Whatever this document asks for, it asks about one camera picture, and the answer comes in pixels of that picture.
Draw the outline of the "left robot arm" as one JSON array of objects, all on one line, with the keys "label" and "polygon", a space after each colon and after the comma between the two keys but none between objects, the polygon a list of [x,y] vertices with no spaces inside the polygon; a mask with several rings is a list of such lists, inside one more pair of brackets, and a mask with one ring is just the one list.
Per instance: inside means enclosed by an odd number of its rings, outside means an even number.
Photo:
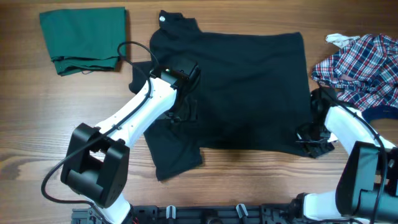
[{"label": "left robot arm", "polygon": [[88,208],[74,209],[72,223],[134,223],[123,189],[130,148],[159,118],[176,119],[185,92],[200,74],[198,63],[171,58],[145,75],[136,96],[95,127],[81,123],[72,133],[61,181],[88,199]]}]

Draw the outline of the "black t-shirt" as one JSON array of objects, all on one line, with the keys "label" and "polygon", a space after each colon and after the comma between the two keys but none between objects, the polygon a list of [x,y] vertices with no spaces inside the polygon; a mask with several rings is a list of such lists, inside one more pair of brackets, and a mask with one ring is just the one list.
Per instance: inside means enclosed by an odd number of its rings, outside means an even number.
[{"label": "black t-shirt", "polygon": [[195,19],[161,11],[150,49],[162,65],[180,57],[200,69],[184,95],[197,100],[197,120],[160,118],[144,133],[158,180],[199,166],[203,147],[305,155],[296,135],[311,120],[300,33],[203,32]]}]

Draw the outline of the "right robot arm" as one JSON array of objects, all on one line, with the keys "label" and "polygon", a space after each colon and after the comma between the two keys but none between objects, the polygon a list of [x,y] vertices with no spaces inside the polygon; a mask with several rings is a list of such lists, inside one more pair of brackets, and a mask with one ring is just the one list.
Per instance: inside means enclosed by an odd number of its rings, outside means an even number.
[{"label": "right robot arm", "polygon": [[385,140],[334,89],[313,90],[313,122],[297,130],[297,143],[310,157],[333,149],[339,141],[349,155],[335,190],[302,193],[289,205],[290,219],[314,223],[397,223],[397,147]]}]

